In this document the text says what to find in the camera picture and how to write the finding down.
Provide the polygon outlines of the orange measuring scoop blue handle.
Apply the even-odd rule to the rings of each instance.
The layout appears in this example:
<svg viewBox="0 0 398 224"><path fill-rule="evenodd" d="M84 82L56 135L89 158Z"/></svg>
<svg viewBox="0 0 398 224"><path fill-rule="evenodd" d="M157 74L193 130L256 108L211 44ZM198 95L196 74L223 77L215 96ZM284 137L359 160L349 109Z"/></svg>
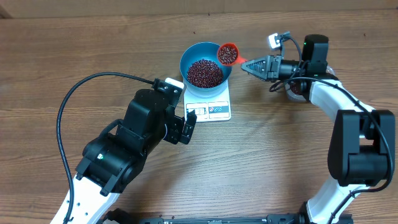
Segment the orange measuring scoop blue handle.
<svg viewBox="0 0 398 224"><path fill-rule="evenodd" d="M244 63L244 62L247 62L247 60L246 60L245 58L243 58L242 56L240 56L239 49L238 49L238 47L236 46L236 44L234 44L234 43L225 43L225 44L223 44L222 46L224 46L224 45L234 45L234 46L236 47L236 49L238 50L238 58L236 59L235 63L232 63L232 64L230 64L230 65L226 65L226 66L233 66L233 65L235 65L235 64L242 64L242 63Z"/></svg>

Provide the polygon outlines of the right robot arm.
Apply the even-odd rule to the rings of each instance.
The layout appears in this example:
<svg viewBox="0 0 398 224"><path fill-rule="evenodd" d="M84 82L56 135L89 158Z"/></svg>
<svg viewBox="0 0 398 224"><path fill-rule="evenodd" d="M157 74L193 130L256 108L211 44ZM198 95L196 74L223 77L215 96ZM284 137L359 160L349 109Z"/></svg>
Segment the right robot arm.
<svg viewBox="0 0 398 224"><path fill-rule="evenodd" d="M319 107L334 123L329 178L297 213L268 215L266 223L352 223L345 208L360 194L380 192L392 181L395 116L368 106L343 87L326 61L328 42L325 35L310 34L298 49L298 61L279 54L241 63L245 72L271 82L271 92L289 86L293 95Z"/></svg>

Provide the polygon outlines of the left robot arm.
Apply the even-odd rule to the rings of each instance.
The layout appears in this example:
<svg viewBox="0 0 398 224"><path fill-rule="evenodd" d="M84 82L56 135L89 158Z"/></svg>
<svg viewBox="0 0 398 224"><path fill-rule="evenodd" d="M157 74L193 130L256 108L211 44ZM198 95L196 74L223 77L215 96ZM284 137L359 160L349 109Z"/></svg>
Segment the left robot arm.
<svg viewBox="0 0 398 224"><path fill-rule="evenodd" d="M175 115L182 89L136 92L125 117L107 125L83 150L69 190L52 223L96 223L143 170L162 141L188 144L196 115Z"/></svg>

